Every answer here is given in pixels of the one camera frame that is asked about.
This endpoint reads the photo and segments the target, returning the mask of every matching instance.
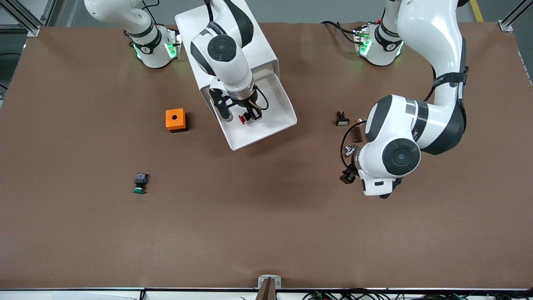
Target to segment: wires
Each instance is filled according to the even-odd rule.
[[[265,94],[263,94],[263,92],[259,89],[259,87],[256,85],[254,86],[254,88],[259,91],[259,93],[261,93],[261,95],[263,96],[263,98],[265,99],[265,102],[266,102],[266,107],[265,108],[262,108],[261,106],[253,103],[251,100],[248,100],[248,102],[253,106],[255,107],[256,109],[259,109],[259,110],[267,110],[270,106],[270,104],[268,103],[268,99],[265,97]]]
[[[435,69],[433,67],[431,67],[431,69],[433,70],[433,81],[435,81],[435,79],[437,78],[437,75],[435,73]],[[432,86],[431,90],[430,90],[430,93],[427,94],[426,98],[423,100],[424,102],[427,102],[429,100],[431,95],[433,95],[433,91],[435,91],[435,87]]]
[[[146,2],[144,2],[144,0],[142,0],[142,4],[144,4],[144,7],[142,9],[146,9],[148,11],[148,13],[150,14],[150,17],[152,18],[154,23],[157,24],[156,18],[154,18],[154,15],[150,11],[150,7],[155,7],[155,6],[159,5],[159,0],[157,0],[157,4],[152,4],[152,5],[146,5]]]
[[[209,14],[209,22],[213,22],[213,9],[211,8],[211,0],[204,0],[205,6],[207,6],[207,13]]]
[[[343,153],[342,153],[342,150],[343,150],[343,147],[344,147],[344,142],[346,141],[346,137],[350,134],[350,132],[352,132],[352,130],[353,130],[355,127],[357,127],[357,126],[359,126],[359,125],[361,125],[361,124],[366,123],[366,121],[367,121],[367,120],[364,120],[364,121],[357,122],[356,124],[354,124],[352,127],[350,127],[350,128],[346,131],[346,133],[344,134],[344,137],[342,138],[342,142],[341,142],[341,160],[342,160],[342,163],[344,164],[344,166],[345,166],[347,169],[349,169],[349,167],[348,167],[348,165],[346,164],[346,162],[344,161],[344,155],[343,155]]]
[[[338,30],[340,30],[340,31],[342,32],[342,35],[344,35],[344,37],[345,37],[348,41],[350,41],[350,42],[352,42],[352,43],[354,43],[354,44],[363,45],[363,43],[361,43],[361,42],[356,42],[356,41],[352,40],[351,38],[349,38],[348,35],[346,35],[346,33],[353,34],[353,30],[348,30],[348,29],[342,28],[342,27],[341,27],[341,24],[340,24],[339,22],[337,22],[337,23],[333,23],[333,22],[331,22],[331,21],[324,21],[324,22],[321,22],[320,24],[331,24],[331,25],[335,26],[335,28],[337,28]]]

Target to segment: table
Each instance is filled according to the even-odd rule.
[[[185,58],[149,69],[119,28],[30,38],[0,110],[0,287],[531,286],[533,90],[512,34],[460,24],[466,133],[381,200],[339,181],[335,112],[424,98],[429,64],[405,48],[371,66],[325,25],[261,27],[298,124],[236,152]],[[169,133],[178,107],[190,130]]]

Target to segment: green led light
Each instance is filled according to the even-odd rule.
[[[372,41],[369,38],[367,40],[367,42],[361,46],[361,55],[362,56],[366,56],[366,54],[368,53],[368,49],[370,49],[370,46],[372,46]]]
[[[139,54],[139,49],[137,49],[137,46],[133,44],[133,49],[135,49],[135,52],[137,52],[137,57],[142,60],[141,55]]]
[[[398,52],[396,52],[396,56],[400,55],[401,47],[403,46],[403,42],[400,43],[398,46]]]
[[[173,45],[168,45],[167,43],[165,43],[165,48],[168,52],[168,56],[170,56],[170,58],[175,58],[176,57],[176,47],[174,47]]]

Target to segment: orange box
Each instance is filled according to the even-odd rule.
[[[183,132],[187,128],[187,114],[183,108],[169,109],[166,111],[166,127],[172,132]]]

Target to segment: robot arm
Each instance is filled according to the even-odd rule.
[[[205,2],[210,20],[192,39],[190,53],[201,69],[213,76],[209,94],[214,106],[228,122],[233,120],[230,108],[234,105],[246,108],[239,116],[243,124],[259,120],[268,107],[256,104],[258,89],[242,50],[252,41],[254,25],[231,0]],[[218,13],[214,20],[212,8]]]
[[[386,198],[401,178],[417,168],[421,152],[437,155],[461,140],[466,128],[462,99],[467,67],[456,7],[457,0],[401,3],[399,35],[432,65],[437,75],[435,101],[389,95],[374,105],[365,125],[367,144],[348,169],[361,177],[365,195]]]
[[[177,57],[181,43],[174,30],[152,22],[150,16],[134,7],[141,0],[84,0],[87,11],[95,19],[122,26],[133,41],[137,56],[150,68],[166,66]]]

